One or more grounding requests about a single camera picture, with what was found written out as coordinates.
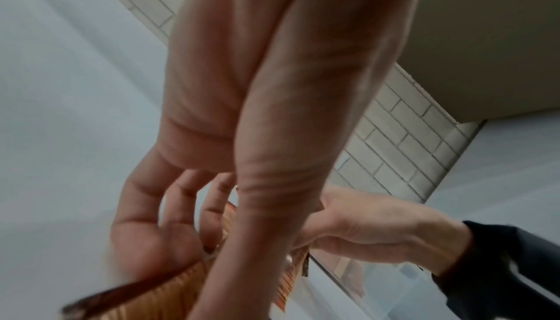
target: white wall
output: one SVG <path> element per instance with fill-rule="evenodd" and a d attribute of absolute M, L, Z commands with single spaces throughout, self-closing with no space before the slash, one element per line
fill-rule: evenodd
<path fill-rule="evenodd" d="M 560 111 L 487 123 L 426 203 L 461 220 L 514 224 L 560 244 Z M 391 320 L 456 317 L 422 280 Z"/>

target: finger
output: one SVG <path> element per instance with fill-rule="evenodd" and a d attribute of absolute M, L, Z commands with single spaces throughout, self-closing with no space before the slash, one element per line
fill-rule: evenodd
<path fill-rule="evenodd" d="M 407 261 L 406 243 L 395 244 L 358 244 L 339 237 L 320 237 L 311 244 L 329 254 L 344 256 L 359 261 L 376 263 L 401 263 Z"/>
<path fill-rule="evenodd" d="M 200 211 L 200 239 L 205 249 L 214 250 L 222 241 L 222 215 L 237 177 L 235 173 L 219 174 L 210 185 L 210 191 Z"/>
<path fill-rule="evenodd" d="M 197 192 L 215 176 L 216 173 L 206 170 L 185 170 L 167 190 L 162 225 L 169 223 L 194 225 Z"/>
<path fill-rule="evenodd" d="M 111 240 L 117 263 L 133 277 L 149 277 L 174 264 L 158 228 L 158 214 L 165 191 L 182 172 L 153 147 L 123 186 Z"/>
<path fill-rule="evenodd" d="M 339 235 L 340 228 L 340 218 L 335 216 L 331 210 L 325 209 L 312 213 L 307 217 L 293 247 L 299 248 L 311 244 L 315 239 L 327 235 Z"/>

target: black jacket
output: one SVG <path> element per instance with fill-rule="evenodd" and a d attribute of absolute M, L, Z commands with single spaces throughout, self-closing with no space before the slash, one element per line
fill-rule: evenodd
<path fill-rule="evenodd" d="M 465 224 L 474 246 L 433 277 L 463 320 L 560 319 L 560 247 L 522 229 Z"/>

